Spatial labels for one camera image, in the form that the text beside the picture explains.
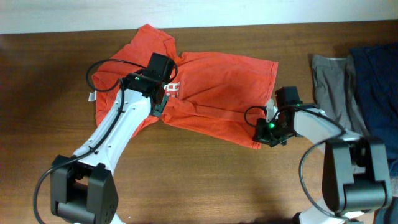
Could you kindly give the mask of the red printed t-shirt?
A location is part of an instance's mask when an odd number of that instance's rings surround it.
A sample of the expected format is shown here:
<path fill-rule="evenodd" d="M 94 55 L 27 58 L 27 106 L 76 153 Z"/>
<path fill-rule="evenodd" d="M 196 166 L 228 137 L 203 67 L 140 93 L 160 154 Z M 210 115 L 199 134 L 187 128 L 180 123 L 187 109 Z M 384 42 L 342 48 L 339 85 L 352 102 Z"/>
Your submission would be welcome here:
<path fill-rule="evenodd" d="M 120 78 L 149 63 L 154 53 L 177 64 L 176 79 L 165 87 L 170 97 L 160 117 L 165 124 L 207 134 L 240 146 L 260 149 L 253 141 L 259 109 L 271 98 L 277 62 L 219 52 L 177 54 L 175 39 L 149 24 L 139 28 L 131 42 L 93 74 L 100 90 L 96 97 L 96 122 L 100 124 L 113 105 Z"/>

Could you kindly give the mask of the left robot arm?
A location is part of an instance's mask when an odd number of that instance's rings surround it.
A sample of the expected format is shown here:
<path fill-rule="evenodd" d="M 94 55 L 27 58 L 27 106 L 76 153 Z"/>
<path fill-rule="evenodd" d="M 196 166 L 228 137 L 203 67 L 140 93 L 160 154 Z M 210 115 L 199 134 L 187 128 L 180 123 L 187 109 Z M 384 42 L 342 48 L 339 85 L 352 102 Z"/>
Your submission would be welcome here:
<path fill-rule="evenodd" d="M 90 138 L 72 156 L 58 155 L 50 168 L 50 211 L 68 223 L 121 223 L 114 171 L 132 135 L 149 116 L 159 117 L 169 98 L 165 86 L 178 73 L 169 57 L 119 79 L 116 99 Z"/>

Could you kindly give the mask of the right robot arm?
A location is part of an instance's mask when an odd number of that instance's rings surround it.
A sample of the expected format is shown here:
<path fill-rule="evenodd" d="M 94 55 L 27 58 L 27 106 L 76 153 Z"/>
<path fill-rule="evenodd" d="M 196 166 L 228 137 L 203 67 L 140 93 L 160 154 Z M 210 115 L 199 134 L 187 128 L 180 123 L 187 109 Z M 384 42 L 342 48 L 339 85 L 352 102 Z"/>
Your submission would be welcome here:
<path fill-rule="evenodd" d="M 278 89 L 276 99 L 259 109 L 265 114 L 253 125 L 253 141 L 270 147 L 286 144 L 291 137 L 312 142 L 300 159 L 300 185 L 312 206 L 296 213 L 292 223 L 358 223 L 365 213 L 392 203 L 384 143 L 375 137 L 350 131 L 329 118 L 316 104 L 305 104 L 296 87 Z M 303 176 L 306 158 L 323 150 L 322 198 L 314 200 Z"/>

